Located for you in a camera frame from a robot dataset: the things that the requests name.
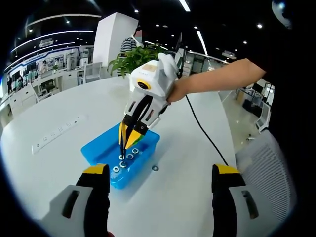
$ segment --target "potted plant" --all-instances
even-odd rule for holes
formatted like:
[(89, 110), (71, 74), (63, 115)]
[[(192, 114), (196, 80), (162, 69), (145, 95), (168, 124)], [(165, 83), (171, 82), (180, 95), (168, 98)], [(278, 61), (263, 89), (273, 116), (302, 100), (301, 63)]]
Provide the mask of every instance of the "potted plant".
[(109, 62), (108, 71), (112, 65), (110, 72), (112, 76), (113, 71), (120, 68), (120, 73), (123, 78), (125, 78), (126, 75), (128, 76), (130, 90), (132, 90), (133, 86), (130, 79), (131, 72), (151, 60), (158, 60), (158, 54), (162, 52), (165, 52), (165, 50), (162, 49), (159, 44), (156, 44), (145, 48), (138, 47), (130, 52), (124, 53), (125, 58), (120, 58), (122, 53), (119, 53), (116, 59)]

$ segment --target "white round table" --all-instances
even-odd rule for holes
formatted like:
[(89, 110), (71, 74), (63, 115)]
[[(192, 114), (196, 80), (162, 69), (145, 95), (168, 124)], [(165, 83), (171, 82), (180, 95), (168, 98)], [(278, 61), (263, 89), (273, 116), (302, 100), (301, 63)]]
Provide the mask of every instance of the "white round table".
[[(75, 184), (89, 164), (82, 146), (123, 119), (128, 80), (77, 86), (32, 106), (5, 127), (4, 167), (25, 211), (41, 219), (49, 202)], [(236, 166), (230, 128), (217, 92), (189, 99), (229, 165)], [(33, 154), (31, 146), (76, 116), (86, 119)], [(211, 170), (223, 163), (198, 127), (186, 99), (173, 103), (153, 128), (160, 135), (153, 158), (125, 189), (111, 187), (108, 228), (116, 237), (193, 237), (213, 232)], [(151, 170), (153, 164), (158, 172)]]

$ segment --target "electrical outlet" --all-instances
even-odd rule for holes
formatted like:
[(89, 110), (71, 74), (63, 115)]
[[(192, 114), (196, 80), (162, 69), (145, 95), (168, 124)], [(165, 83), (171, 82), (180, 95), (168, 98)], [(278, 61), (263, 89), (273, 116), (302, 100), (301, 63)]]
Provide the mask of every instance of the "electrical outlet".
[(48, 143), (55, 140), (57, 137), (64, 134), (69, 129), (77, 126), (80, 122), (86, 120), (86, 116), (77, 116), (73, 120), (70, 120), (66, 122), (65, 124), (59, 126), (57, 129), (53, 130), (46, 136), (44, 136), (42, 139), (39, 140), (39, 142), (36, 142), (34, 145), (32, 145), (32, 153), (37, 153), (40, 149), (42, 149), (44, 146), (46, 146)]

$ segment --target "blue container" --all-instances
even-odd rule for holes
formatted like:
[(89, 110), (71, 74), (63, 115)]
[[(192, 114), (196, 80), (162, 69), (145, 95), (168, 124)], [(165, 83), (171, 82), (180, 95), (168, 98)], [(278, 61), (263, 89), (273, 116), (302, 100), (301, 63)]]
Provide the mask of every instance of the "blue container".
[[(119, 155), (119, 124), (98, 136), (81, 148), (81, 153), (90, 163), (108, 164), (110, 168), (110, 182), (117, 189), (123, 189), (143, 168), (146, 161), (150, 159), (155, 151), (156, 144), (160, 136), (154, 132), (147, 131), (146, 136), (135, 146), (126, 151), (127, 154), (132, 154), (132, 149), (137, 148), (138, 154), (133, 154), (134, 159), (125, 159), (126, 168), (120, 168)], [(113, 172), (113, 167), (118, 166), (119, 172)]]

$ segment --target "striped shirt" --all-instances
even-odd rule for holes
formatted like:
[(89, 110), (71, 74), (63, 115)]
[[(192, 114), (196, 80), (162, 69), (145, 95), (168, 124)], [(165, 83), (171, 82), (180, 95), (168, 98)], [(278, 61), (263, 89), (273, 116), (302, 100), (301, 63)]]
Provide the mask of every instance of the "striped shirt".
[[(136, 49), (136, 48), (137, 48), (136, 42), (133, 39), (133, 37), (130, 36), (130, 37), (126, 38), (123, 41), (123, 43), (122, 43), (122, 45), (120, 47), (120, 52), (121, 53), (127, 53), (127, 52), (130, 52), (130, 51), (132, 51), (133, 49)], [(124, 54), (121, 54), (121, 56), (119, 58), (126, 58), (126, 57), (124, 56)], [(121, 76), (120, 68), (118, 69), (118, 76)]]

